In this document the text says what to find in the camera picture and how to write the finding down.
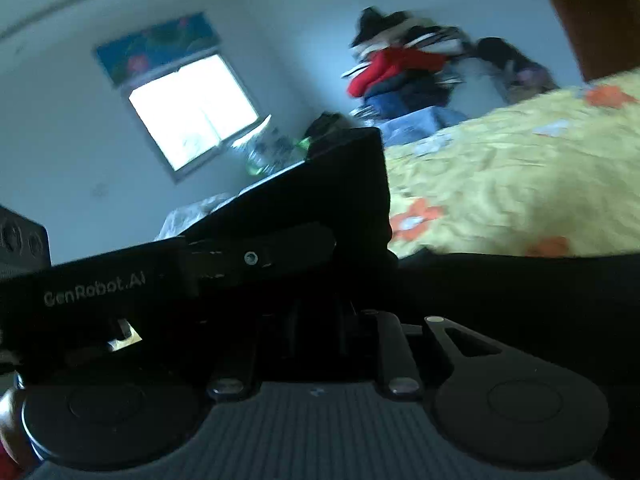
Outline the person's left hand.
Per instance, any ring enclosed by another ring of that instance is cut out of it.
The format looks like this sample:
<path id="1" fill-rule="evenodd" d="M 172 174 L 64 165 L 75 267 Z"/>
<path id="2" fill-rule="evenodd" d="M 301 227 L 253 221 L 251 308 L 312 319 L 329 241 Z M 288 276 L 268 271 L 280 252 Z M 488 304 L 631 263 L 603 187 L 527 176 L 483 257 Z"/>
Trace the person's left hand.
<path id="1" fill-rule="evenodd" d="M 1 398 L 1 443 L 9 456 L 23 469 L 38 463 L 22 421 L 26 391 L 11 387 Z"/>

